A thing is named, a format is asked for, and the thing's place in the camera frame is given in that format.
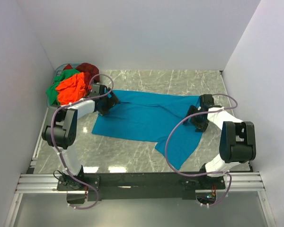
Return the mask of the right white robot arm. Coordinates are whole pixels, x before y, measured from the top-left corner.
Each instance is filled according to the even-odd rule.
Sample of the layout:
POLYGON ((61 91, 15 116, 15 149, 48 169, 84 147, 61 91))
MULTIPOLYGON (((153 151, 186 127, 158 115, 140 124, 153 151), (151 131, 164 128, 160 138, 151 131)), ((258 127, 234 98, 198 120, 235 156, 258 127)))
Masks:
POLYGON ((219 154, 202 169, 209 177, 220 177, 231 168, 254 160, 256 157, 255 127, 252 122, 240 120, 214 103, 213 95, 199 96, 198 106, 191 105, 185 120, 196 132, 205 132, 209 123, 221 130, 219 154))

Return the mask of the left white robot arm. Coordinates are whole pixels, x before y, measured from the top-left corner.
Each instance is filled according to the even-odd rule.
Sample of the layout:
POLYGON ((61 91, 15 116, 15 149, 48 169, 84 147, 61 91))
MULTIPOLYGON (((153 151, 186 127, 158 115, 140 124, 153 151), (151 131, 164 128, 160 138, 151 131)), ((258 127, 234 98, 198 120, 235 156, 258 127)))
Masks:
POLYGON ((119 103, 120 100, 111 88, 93 84, 88 94, 80 100, 49 107, 42 129, 42 139, 55 150, 62 165, 64 179, 84 179, 83 166, 73 146, 78 119, 94 112, 107 115, 109 110, 119 103))

